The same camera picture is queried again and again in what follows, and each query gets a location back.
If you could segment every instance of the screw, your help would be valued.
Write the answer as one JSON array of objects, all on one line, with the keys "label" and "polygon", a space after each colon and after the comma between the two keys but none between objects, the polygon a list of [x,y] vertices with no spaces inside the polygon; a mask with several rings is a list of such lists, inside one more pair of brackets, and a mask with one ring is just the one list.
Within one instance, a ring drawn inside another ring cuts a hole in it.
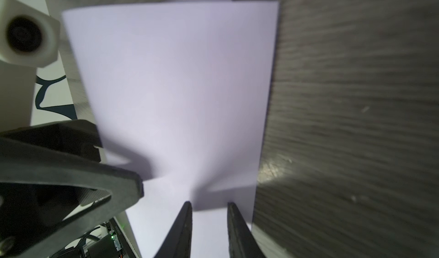
[{"label": "screw", "polygon": [[15,237],[9,236],[8,238],[0,241],[0,256],[4,256],[15,243]]}]

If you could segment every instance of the wooden floor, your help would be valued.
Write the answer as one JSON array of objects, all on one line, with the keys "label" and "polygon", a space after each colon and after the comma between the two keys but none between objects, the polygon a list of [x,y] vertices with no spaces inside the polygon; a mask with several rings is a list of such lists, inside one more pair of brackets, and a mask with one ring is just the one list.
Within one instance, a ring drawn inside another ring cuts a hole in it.
[{"label": "wooden floor", "polygon": [[[253,228],[268,257],[439,255],[438,2],[281,0]],[[65,31],[60,53],[93,120]]]}]

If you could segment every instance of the dark blue curved line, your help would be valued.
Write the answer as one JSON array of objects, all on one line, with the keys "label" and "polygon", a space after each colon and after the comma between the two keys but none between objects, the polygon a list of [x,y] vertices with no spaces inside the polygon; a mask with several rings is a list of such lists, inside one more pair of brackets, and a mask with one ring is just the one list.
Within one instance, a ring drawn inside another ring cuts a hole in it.
[{"label": "dark blue curved line", "polygon": [[49,88],[49,86],[51,86],[55,83],[58,83],[59,81],[64,80],[65,78],[66,77],[64,75],[63,77],[60,77],[58,79],[48,81],[48,80],[41,79],[40,77],[37,76],[36,83],[41,85],[41,88],[35,96],[35,107],[37,109],[41,109],[43,111],[55,112],[55,113],[64,115],[65,117],[68,117],[68,118],[74,120],[74,119],[77,119],[78,117],[76,116],[76,111],[75,111],[75,107],[73,104],[53,106],[53,107],[41,107],[41,102],[44,100],[44,96],[46,95],[47,88]]}]

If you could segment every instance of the round black hole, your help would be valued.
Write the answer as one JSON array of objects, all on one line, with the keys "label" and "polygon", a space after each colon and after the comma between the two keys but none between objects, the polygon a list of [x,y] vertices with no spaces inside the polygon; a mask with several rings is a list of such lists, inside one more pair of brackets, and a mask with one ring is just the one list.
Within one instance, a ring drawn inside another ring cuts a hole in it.
[{"label": "round black hole", "polygon": [[42,41],[40,28],[25,17],[14,18],[8,26],[9,46],[22,52],[33,52]]}]

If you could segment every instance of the wooden table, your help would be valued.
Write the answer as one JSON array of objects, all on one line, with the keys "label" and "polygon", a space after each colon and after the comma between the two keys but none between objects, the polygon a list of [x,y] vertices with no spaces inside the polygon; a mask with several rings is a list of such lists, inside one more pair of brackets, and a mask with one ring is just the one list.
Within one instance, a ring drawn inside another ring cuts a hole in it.
[{"label": "wooden table", "polygon": [[[253,225],[268,257],[438,252],[438,1],[281,0]],[[60,53],[93,121],[65,31]]]}]

